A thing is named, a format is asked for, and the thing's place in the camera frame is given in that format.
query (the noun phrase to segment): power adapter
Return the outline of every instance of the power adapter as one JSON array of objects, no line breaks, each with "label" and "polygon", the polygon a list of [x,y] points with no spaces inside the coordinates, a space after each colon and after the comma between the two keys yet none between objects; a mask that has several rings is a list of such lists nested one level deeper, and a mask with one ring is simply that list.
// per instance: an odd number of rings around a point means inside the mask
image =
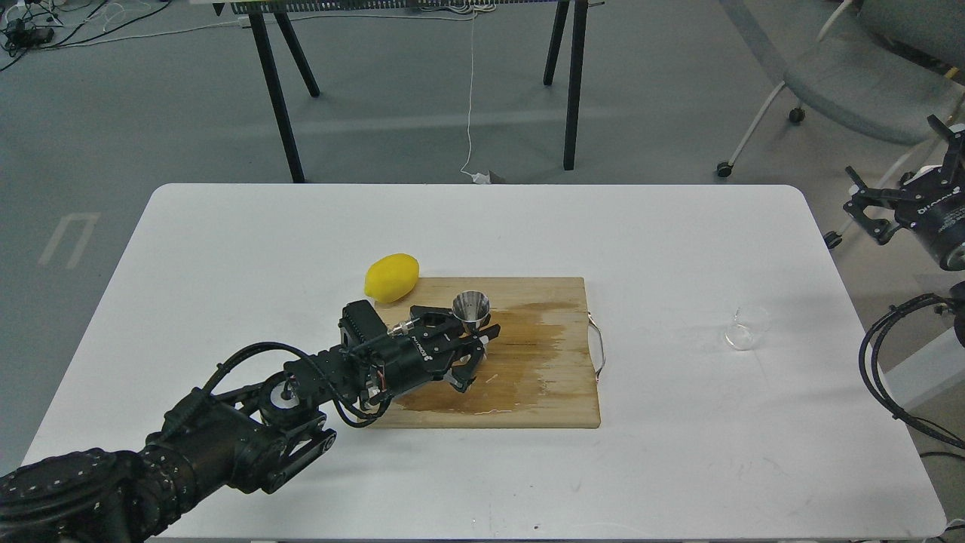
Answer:
[{"label": "power adapter", "polygon": [[50,43],[54,39],[54,29],[46,27],[28,29],[23,19],[8,22],[3,34],[7,37],[7,48],[14,49],[29,49]]}]

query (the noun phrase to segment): chair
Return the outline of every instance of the chair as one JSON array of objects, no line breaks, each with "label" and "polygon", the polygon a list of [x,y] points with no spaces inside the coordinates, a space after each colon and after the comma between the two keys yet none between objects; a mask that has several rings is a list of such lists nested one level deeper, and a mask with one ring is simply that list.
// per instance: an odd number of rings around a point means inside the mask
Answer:
[{"label": "chair", "polygon": [[831,120],[864,135],[914,146],[882,178],[883,186],[934,132],[925,120],[934,114],[950,121],[961,107],[965,88],[894,54],[882,40],[900,42],[952,66],[965,67],[965,0],[865,0],[858,23],[877,38],[856,41],[825,38],[837,18],[848,10],[845,0],[821,28],[817,44],[784,74],[747,129],[730,160],[717,164],[726,178],[760,119],[785,86],[800,100],[788,119],[804,120],[802,103]]}]

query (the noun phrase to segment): wooden surface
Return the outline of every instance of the wooden surface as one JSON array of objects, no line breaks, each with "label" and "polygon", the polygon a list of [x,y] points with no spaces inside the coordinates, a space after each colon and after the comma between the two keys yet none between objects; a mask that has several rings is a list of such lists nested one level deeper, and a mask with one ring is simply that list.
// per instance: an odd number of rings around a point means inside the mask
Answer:
[{"label": "wooden surface", "polygon": [[423,277],[402,300],[375,305],[391,326],[409,306],[452,307],[462,291],[489,297],[501,326],[465,394],[445,382],[397,398],[372,428],[597,428],[596,381],[582,277]]}]

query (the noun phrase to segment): lemon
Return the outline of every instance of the lemon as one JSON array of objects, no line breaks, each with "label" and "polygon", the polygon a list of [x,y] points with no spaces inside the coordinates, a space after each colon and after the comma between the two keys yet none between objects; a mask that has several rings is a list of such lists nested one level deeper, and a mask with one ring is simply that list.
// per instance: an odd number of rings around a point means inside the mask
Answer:
[{"label": "lemon", "polygon": [[390,254],[369,267],[365,295],[391,303],[409,294],[419,280],[419,261],[405,253]]}]

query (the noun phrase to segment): cable bundle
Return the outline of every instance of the cable bundle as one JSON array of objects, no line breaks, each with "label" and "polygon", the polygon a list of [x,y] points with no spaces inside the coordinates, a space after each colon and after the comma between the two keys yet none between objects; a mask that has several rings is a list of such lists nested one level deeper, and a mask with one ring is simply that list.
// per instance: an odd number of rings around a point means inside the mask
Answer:
[{"label": "cable bundle", "polygon": [[[885,388],[884,382],[881,379],[881,367],[878,365],[878,352],[881,349],[881,344],[884,342],[889,330],[891,330],[898,321],[919,309],[924,309],[932,305],[954,306],[954,304],[954,300],[948,300],[935,294],[925,294],[913,298],[897,307],[893,306],[891,311],[879,319],[878,322],[871,325],[868,333],[865,334],[865,339],[861,342],[858,364],[859,370],[861,371],[861,379],[865,382],[865,386],[868,387],[868,391],[871,392],[875,400],[878,400],[878,403],[891,412],[894,418],[903,421],[908,426],[940,442],[965,449],[965,442],[947,428],[928,419],[921,418],[920,416],[909,414],[902,409]],[[871,348],[870,357],[868,356],[869,346]]]}]

